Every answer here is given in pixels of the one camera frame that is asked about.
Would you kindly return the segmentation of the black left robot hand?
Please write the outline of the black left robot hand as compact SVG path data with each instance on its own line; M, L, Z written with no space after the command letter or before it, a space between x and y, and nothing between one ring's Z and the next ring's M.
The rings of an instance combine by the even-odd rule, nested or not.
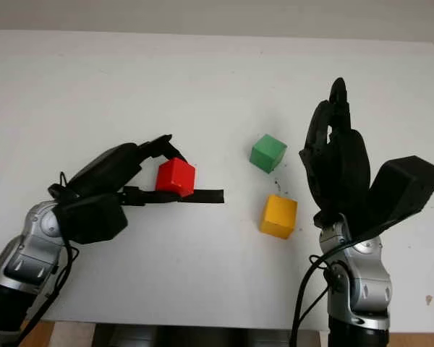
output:
M58 184L52 184L48 192L57 202L116 193L141 171L142 162L148 158L184 160L170 143L171 138L165 134L141 145L133 142L117 145L100 154L69 181L60 179Z

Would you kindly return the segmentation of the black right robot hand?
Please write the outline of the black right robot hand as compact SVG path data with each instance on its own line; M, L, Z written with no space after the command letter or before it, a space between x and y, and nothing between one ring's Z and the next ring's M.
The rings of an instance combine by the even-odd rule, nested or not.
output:
M351 126L343 78L333 82L329 98L315 109L299 156L320 208L314 216L316 226L327 226L340 214L350 217L363 209L370 187L370 162L362 135Z

